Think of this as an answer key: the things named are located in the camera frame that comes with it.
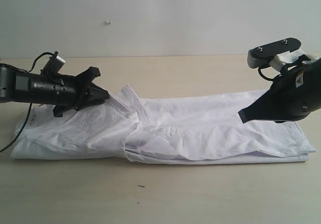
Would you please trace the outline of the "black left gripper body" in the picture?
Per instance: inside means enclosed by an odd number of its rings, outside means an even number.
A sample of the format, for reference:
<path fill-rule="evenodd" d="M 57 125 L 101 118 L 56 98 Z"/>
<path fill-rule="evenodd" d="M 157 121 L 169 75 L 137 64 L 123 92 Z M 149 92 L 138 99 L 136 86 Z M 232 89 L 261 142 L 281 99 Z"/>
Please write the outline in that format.
<path fill-rule="evenodd" d="M 63 83 L 56 83 L 38 74 L 17 73 L 14 101 L 49 104 L 62 107 L 63 111 L 77 109 L 85 95 L 87 81 L 77 76 L 64 75 Z"/>

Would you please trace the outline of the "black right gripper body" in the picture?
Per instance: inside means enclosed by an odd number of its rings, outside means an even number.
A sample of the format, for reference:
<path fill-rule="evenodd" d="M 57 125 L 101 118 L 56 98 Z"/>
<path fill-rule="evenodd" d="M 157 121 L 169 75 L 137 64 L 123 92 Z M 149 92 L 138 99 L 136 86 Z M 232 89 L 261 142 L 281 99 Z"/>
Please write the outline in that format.
<path fill-rule="evenodd" d="M 320 58 L 286 63 L 270 91 L 272 121 L 299 121 L 320 109 Z"/>

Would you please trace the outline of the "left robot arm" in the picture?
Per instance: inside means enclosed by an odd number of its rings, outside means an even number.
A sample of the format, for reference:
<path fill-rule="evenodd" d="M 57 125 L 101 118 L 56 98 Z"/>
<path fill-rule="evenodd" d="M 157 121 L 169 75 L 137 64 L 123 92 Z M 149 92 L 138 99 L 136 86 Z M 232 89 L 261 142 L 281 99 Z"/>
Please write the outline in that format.
<path fill-rule="evenodd" d="M 69 110 L 105 103 L 110 95 L 92 81 L 100 76 L 96 67 L 89 67 L 72 76 L 60 74 L 61 64 L 46 64 L 40 74 L 33 74 L 1 64 L 1 103 L 24 102 L 53 105 L 53 115 L 62 117 Z"/>

